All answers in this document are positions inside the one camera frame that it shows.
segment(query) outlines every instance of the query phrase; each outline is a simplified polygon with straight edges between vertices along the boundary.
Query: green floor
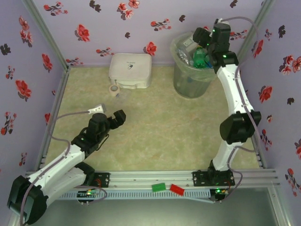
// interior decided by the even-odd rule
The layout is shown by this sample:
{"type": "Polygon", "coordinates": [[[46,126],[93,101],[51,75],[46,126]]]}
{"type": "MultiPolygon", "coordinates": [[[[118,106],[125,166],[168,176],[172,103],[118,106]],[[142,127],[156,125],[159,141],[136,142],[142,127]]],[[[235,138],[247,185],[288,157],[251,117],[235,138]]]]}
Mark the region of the green floor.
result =
{"type": "MultiPolygon", "coordinates": [[[[221,143],[220,123],[228,105],[218,79],[196,99],[178,95],[173,87],[173,67],[153,67],[146,89],[123,90],[121,99],[110,96],[109,68],[72,68],[59,115],[85,111],[105,103],[108,115],[123,109],[127,120],[110,131],[100,151],[85,162],[95,170],[195,170],[206,169],[221,143]]],[[[87,126],[92,115],[57,121],[54,136],[71,141],[87,126]]],[[[245,147],[253,148],[249,140],[245,147]]],[[[66,144],[51,141],[46,163],[66,144]]],[[[258,168],[255,154],[238,151],[232,166],[258,168]]]]}

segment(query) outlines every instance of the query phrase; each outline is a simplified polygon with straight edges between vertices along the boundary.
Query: gray cable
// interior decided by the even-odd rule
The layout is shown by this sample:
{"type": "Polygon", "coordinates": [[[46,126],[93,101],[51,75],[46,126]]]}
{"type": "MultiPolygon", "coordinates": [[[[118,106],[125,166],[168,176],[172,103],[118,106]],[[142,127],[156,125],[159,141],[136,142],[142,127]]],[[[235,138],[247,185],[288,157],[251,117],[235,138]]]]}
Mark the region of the gray cable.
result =
{"type": "MultiPolygon", "coordinates": [[[[235,20],[235,19],[243,19],[243,20],[249,21],[249,22],[253,25],[253,27],[254,27],[255,30],[256,30],[256,38],[257,38],[257,43],[258,43],[258,40],[259,40],[259,38],[258,38],[258,36],[259,36],[259,33],[258,33],[258,27],[257,27],[257,25],[254,23],[253,20],[251,20],[251,19],[249,19],[249,18],[247,18],[247,17],[244,17],[244,16],[235,16],[235,17],[230,17],[230,18],[227,18],[227,19],[223,19],[223,20],[221,20],[221,22],[229,21],[229,20],[235,20]]],[[[259,130],[258,130],[257,126],[256,126],[256,123],[255,123],[253,117],[251,116],[251,114],[249,113],[249,110],[248,110],[247,107],[246,107],[246,102],[245,102],[245,99],[244,99],[244,97],[243,97],[243,94],[242,94],[240,85],[239,85],[239,83],[238,83],[238,72],[239,72],[239,69],[240,69],[240,67],[241,67],[241,66],[242,66],[242,65],[243,65],[250,57],[252,57],[252,56],[247,57],[242,63],[240,63],[240,64],[237,66],[236,71],[235,71],[235,76],[234,76],[234,78],[235,78],[235,83],[236,83],[236,86],[237,86],[237,89],[238,89],[238,92],[239,92],[239,96],[240,96],[241,101],[242,101],[242,103],[243,103],[243,107],[244,107],[246,113],[248,114],[248,116],[249,116],[249,118],[250,118],[250,120],[251,120],[252,125],[254,126],[255,134],[257,135],[258,141],[260,141],[261,138],[260,138],[259,130]]],[[[247,152],[255,152],[255,150],[249,150],[249,149],[244,148],[244,147],[241,147],[241,146],[235,146],[235,147],[233,148],[233,150],[232,150],[232,152],[231,152],[231,154],[230,154],[230,156],[229,156],[229,158],[228,158],[227,166],[228,166],[228,168],[229,168],[232,172],[238,173],[238,174],[240,175],[240,179],[239,179],[238,183],[236,184],[236,186],[234,187],[234,189],[231,191],[231,193],[229,193],[228,196],[227,196],[225,199],[223,199],[223,201],[225,201],[225,200],[226,200],[226,199],[227,199],[227,198],[235,191],[235,189],[241,184],[241,181],[243,180],[243,174],[242,174],[241,172],[237,171],[237,170],[232,169],[231,166],[230,166],[230,160],[231,160],[231,158],[232,158],[232,156],[233,156],[233,154],[234,154],[234,152],[235,152],[235,150],[236,150],[237,148],[240,148],[240,149],[242,149],[242,150],[244,150],[244,151],[247,151],[247,152]]]]}
{"type": "MultiPolygon", "coordinates": [[[[56,121],[56,120],[58,120],[58,119],[60,119],[60,118],[62,118],[62,117],[69,116],[69,115],[76,115],[76,114],[85,114],[85,113],[89,113],[89,111],[63,114],[63,115],[57,117],[57,118],[56,118],[55,120],[53,120],[53,121],[50,120],[50,123],[48,124],[48,133],[49,133],[49,135],[51,136],[51,138],[54,139],[54,140],[57,140],[57,141],[63,141],[63,142],[66,142],[66,143],[67,143],[68,147],[67,147],[67,151],[66,151],[66,154],[65,154],[65,155],[67,155],[67,154],[69,153],[69,151],[70,151],[70,146],[71,146],[70,142],[69,142],[68,140],[66,140],[66,139],[59,139],[59,138],[56,138],[56,137],[52,136],[52,134],[50,133],[50,126],[51,126],[51,124],[52,124],[54,121],[56,121]]],[[[60,159],[58,159],[58,160],[55,161],[53,164],[51,164],[49,167],[47,167],[47,168],[46,168],[43,172],[41,172],[41,173],[37,176],[37,178],[35,178],[35,180],[29,185],[29,187],[28,187],[28,189],[26,190],[26,192],[25,192],[25,194],[24,194],[24,197],[23,197],[23,199],[22,199],[22,204],[21,204],[21,209],[20,209],[20,226],[25,226],[25,225],[26,225],[26,224],[23,224],[24,208],[25,208],[26,199],[27,199],[27,196],[28,196],[30,190],[32,189],[32,187],[35,185],[35,183],[39,180],[39,178],[40,178],[41,176],[43,176],[45,173],[47,173],[51,168],[53,168],[56,164],[58,164],[58,163],[59,163],[60,161],[62,161],[63,159],[64,159],[64,156],[62,156],[60,159]]]]}

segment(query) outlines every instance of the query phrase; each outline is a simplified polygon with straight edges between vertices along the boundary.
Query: green block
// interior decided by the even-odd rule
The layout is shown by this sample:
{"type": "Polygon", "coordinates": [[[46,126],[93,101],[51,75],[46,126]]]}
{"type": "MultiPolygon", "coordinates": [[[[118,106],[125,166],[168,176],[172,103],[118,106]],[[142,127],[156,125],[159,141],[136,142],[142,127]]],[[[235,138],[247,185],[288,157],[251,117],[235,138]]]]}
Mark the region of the green block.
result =
{"type": "Polygon", "coordinates": [[[155,184],[152,185],[151,187],[152,187],[152,192],[160,192],[166,190],[165,183],[155,184]]]}

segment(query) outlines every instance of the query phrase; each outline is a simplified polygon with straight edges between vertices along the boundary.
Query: green plastic bottle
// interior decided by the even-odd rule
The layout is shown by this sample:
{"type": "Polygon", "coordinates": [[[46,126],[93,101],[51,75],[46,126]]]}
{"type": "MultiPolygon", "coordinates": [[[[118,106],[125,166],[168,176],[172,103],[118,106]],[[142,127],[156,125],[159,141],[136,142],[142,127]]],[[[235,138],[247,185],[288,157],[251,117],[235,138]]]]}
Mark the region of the green plastic bottle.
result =
{"type": "Polygon", "coordinates": [[[206,68],[207,51],[203,48],[198,48],[193,54],[193,66],[196,68],[206,68]]]}

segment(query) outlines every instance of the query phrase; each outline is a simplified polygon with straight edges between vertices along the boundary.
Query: tape roll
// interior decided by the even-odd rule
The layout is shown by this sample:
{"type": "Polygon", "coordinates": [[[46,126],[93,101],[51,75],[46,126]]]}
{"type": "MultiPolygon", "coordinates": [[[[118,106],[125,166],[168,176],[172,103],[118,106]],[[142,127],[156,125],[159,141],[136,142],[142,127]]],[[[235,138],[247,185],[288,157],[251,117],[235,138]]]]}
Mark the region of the tape roll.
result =
{"type": "Polygon", "coordinates": [[[109,92],[110,92],[110,94],[111,94],[113,97],[117,96],[118,93],[120,93],[120,87],[119,87],[119,85],[111,85],[111,86],[109,87],[109,92]]]}

